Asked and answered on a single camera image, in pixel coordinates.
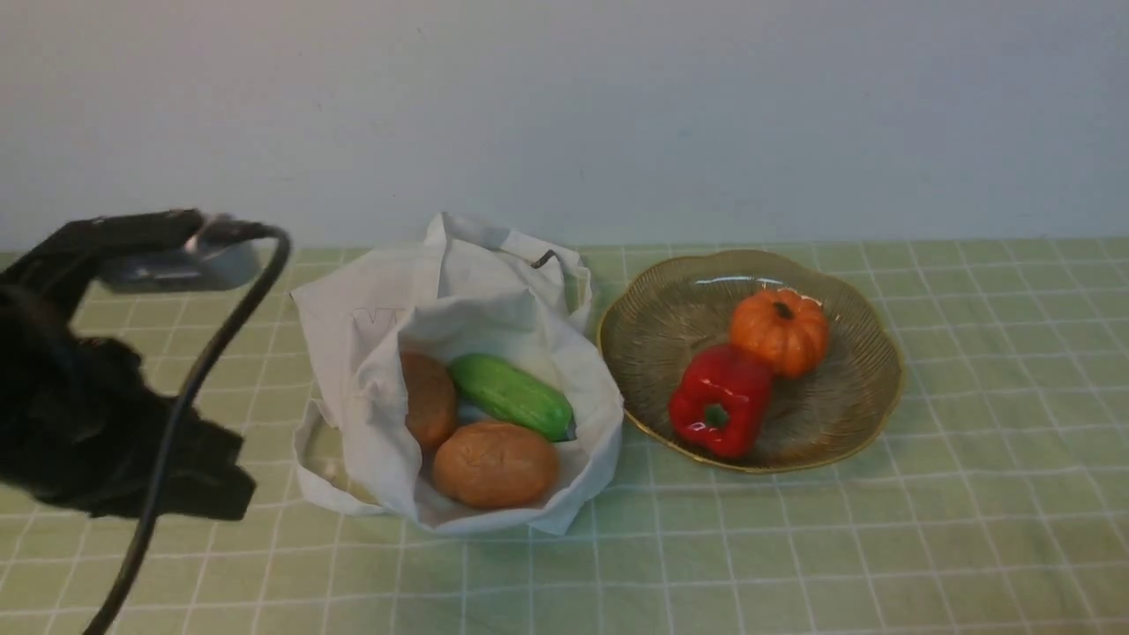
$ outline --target decorative plate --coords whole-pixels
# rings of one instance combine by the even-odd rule
[[[789,287],[823,304],[826,358],[807,375],[777,379],[756,446],[724,459],[682,442],[666,405],[690,359],[728,339],[729,318],[762,287]],[[885,426],[905,371],[877,313],[854,287],[755,250],[675,258],[641,273],[604,314],[596,342],[645,433],[703,463],[752,473],[826,466],[859,452]]]

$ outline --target green cucumber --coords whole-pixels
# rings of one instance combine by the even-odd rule
[[[484,353],[458,357],[448,371],[458,392],[487,415],[530,428],[549,441],[564,440],[572,407],[559,390]]]

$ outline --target red bell pepper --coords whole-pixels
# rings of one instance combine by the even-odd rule
[[[772,368],[724,343],[694,356],[667,410],[686,443],[737,459],[756,443],[771,393]]]

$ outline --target green checkered tablecloth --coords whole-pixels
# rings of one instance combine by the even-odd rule
[[[662,259],[581,250],[606,307]],[[304,251],[209,380],[260,489],[237,524],[158,529],[119,635],[1129,633],[1129,238],[768,245],[869,297],[910,372],[886,432],[835,466],[756,478],[624,429],[568,536],[440,539],[299,501],[290,435],[314,394],[285,290],[362,253]],[[121,337],[178,386],[231,295],[114,298]],[[315,460],[340,453],[330,433]],[[80,633],[132,523],[0,489],[0,633]]]

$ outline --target bag handle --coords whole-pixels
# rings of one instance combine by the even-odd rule
[[[303,463],[303,456],[306,455],[306,449],[309,447],[309,437],[314,432],[314,425],[317,424],[318,419],[324,418],[324,408],[325,403],[321,400],[309,400],[301,425],[294,430],[290,450],[297,466],[298,488],[301,489],[301,497],[318,507],[350,516],[376,516],[390,513],[383,505],[366,503],[338,488],[325,477]]]
[[[541,269],[549,260],[555,258],[561,270],[577,280],[584,297],[568,321],[572,327],[584,332],[592,315],[592,271],[584,266],[580,254],[523,234],[515,229],[492,227],[478,220],[454,216],[446,211],[439,212],[428,225],[423,244],[429,246],[446,245],[448,238],[464,241],[491,251],[504,251],[530,263],[532,269]]]

